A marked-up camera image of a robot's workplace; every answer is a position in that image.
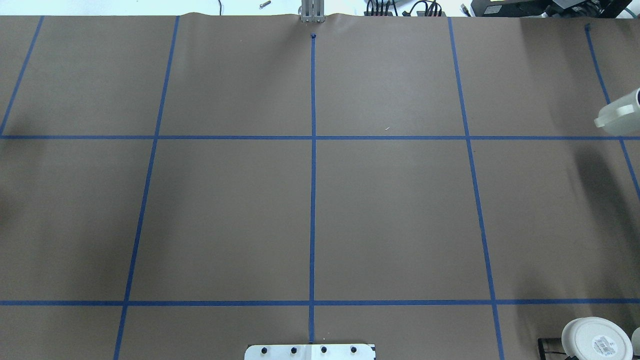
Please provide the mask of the aluminium frame post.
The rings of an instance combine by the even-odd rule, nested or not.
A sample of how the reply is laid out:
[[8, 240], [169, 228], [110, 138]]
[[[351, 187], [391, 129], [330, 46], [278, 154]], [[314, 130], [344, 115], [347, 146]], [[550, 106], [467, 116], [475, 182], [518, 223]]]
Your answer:
[[324, 23], [326, 20], [324, 0], [302, 0], [299, 7], [302, 23]]

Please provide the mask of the white mounting plate with bolts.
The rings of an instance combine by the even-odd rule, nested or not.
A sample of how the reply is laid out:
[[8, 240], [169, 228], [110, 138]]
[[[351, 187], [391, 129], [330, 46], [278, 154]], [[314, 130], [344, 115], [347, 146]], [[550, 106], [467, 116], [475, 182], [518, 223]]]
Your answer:
[[247, 347], [245, 360], [375, 360], [374, 344], [256, 344]]

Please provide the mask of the pale green ceramic mug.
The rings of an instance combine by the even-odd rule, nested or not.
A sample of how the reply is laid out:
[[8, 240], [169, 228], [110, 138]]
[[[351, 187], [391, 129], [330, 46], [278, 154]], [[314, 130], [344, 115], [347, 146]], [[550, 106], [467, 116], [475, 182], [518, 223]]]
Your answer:
[[626, 136], [640, 130], [640, 89], [618, 98], [602, 107], [594, 125], [612, 136]]

